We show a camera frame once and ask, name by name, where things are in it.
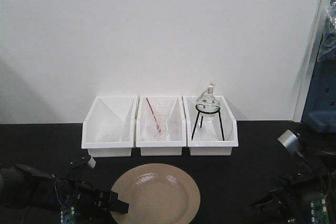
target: black table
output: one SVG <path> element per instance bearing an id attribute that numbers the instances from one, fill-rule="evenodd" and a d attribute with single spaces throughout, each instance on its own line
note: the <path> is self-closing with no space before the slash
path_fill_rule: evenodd
<path id="1" fill-rule="evenodd" d="M 298 172 L 277 138 L 287 129 L 306 131 L 290 121 L 239 121 L 239 147 L 231 156 L 142 157 L 135 148 L 131 157 L 96 158 L 96 167 L 84 179 L 110 189 L 127 170 L 147 163 L 166 163 L 189 173 L 201 192 L 201 206 L 192 221 L 239 223 L 239 209 L 267 194 L 266 177 Z M 81 149 L 82 124 L 0 125 L 0 163 L 3 168 L 22 163 L 50 174 L 64 175 L 69 163 L 87 154 Z M 59 213 L 29 207 L 0 208 L 0 223 L 59 223 Z M 77 223 L 115 223 L 90 220 Z"/>

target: green circuit board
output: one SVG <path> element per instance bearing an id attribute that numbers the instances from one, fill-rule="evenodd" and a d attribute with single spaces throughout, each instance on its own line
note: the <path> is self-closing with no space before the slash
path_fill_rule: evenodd
<path id="1" fill-rule="evenodd" d="M 61 209 L 61 224 L 75 224 L 74 207 L 64 207 Z"/>
<path id="2" fill-rule="evenodd" d="M 310 203 L 312 224 L 329 224 L 328 210 L 325 203 L 326 196 L 324 194 L 321 194 L 320 199 Z"/>

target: beige plate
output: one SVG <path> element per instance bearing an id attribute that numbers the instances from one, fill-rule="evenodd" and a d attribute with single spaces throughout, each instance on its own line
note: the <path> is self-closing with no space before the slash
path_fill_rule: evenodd
<path id="1" fill-rule="evenodd" d="M 112 212 L 118 224 L 188 224 L 201 202 L 195 181 L 166 164 L 141 165 L 124 173 L 112 186 L 129 213 Z"/>

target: black tripod stand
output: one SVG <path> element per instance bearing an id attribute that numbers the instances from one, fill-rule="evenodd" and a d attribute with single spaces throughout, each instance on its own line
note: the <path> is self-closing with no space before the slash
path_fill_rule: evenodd
<path id="1" fill-rule="evenodd" d="M 207 115 L 213 115 L 213 114 L 216 114 L 218 113 L 218 116 L 219 116 L 219 121 L 220 121 L 220 130 L 222 131 L 222 139 L 223 141 L 225 141 L 224 139 L 224 133 L 223 133 L 223 125 L 222 125 L 222 117 L 220 116 L 220 107 L 218 107 L 218 110 L 214 111 L 214 112 L 204 112 L 204 111 L 201 111 L 200 109 L 196 107 L 196 110 L 197 110 L 197 117 L 196 117 L 196 121 L 195 121 L 195 125 L 194 125 L 194 129 L 193 129 L 193 134 L 191 136 L 191 140 L 194 138 L 194 134 L 195 134 L 195 130 L 196 130 L 196 125 L 197 125 L 197 122 L 198 122 L 198 118 L 199 118 L 199 114 L 200 113 L 203 113 L 203 114 L 207 114 Z M 203 116 L 201 117 L 201 125 L 200 125 L 200 128 L 202 128 L 202 124 L 203 124 Z"/>

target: white plastic bin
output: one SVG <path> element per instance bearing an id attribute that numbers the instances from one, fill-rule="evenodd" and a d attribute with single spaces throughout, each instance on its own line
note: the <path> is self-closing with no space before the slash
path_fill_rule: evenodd
<path id="1" fill-rule="evenodd" d="M 193 140 L 191 139 L 197 117 L 195 106 L 198 96 L 183 96 L 187 124 L 187 145 L 192 156 L 229 156 L 231 155 L 232 147 L 238 146 L 237 122 L 225 98 L 222 95 L 216 95 L 215 97 L 220 101 L 224 141 L 218 114 L 215 114 L 212 118 L 203 117 L 202 128 L 200 128 L 200 116 L 194 138 Z"/>
<path id="2" fill-rule="evenodd" d="M 82 148 L 92 157 L 131 156 L 138 97 L 96 97 L 83 123 Z"/>
<path id="3" fill-rule="evenodd" d="M 148 98 L 155 114 L 167 116 L 167 133 L 155 136 L 151 129 L 155 120 L 147 103 Z M 178 156 L 186 146 L 186 123 L 181 96 L 141 96 L 136 119 L 136 146 L 142 156 Z"/>

